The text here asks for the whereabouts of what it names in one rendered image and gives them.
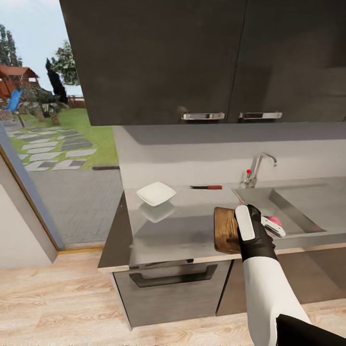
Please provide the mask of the vidalia onion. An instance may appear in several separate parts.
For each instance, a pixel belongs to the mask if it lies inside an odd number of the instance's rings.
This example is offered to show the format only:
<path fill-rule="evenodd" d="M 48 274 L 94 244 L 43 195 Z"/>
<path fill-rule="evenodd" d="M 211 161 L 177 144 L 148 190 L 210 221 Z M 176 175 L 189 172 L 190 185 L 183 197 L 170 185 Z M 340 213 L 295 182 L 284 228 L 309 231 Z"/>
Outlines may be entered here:
<path fill-rule="evenodd" d="M 276 225 L 281 226 L 282 224 L 280 223 L 280 220 L 277 217 L 271 216 L 269 218 L 267 218 L 268 220 L 272 221 L 273 223 L 275 223 Z"/>

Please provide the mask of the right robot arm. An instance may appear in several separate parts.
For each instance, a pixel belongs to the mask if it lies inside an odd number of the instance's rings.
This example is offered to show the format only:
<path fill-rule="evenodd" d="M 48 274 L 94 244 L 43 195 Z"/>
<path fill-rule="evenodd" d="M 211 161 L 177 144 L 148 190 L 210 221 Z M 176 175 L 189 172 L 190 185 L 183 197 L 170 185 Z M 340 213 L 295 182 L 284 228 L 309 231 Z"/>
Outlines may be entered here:
<path fill-rule="evenodd" d="M 247 321 L 255 346 L 346 346 L 346 339 L 311 324 L 278 262 L 273 238 L 283 228 L 255 206 L 235 209 L 245 274 Z"/>

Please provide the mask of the cutting board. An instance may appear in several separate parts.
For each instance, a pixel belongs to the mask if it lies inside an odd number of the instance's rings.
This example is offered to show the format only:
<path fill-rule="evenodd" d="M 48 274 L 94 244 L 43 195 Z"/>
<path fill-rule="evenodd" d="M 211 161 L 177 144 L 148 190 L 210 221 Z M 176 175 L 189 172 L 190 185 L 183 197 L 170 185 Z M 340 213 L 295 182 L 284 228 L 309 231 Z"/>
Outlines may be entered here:
<path fill-rule="evenodd" d="M 220 250 L 241 254 L 240 246 L 228 244 L 226 241 L 239 243 L 235 210 L 215 207 L 214 232 L 215 247 Z"/>

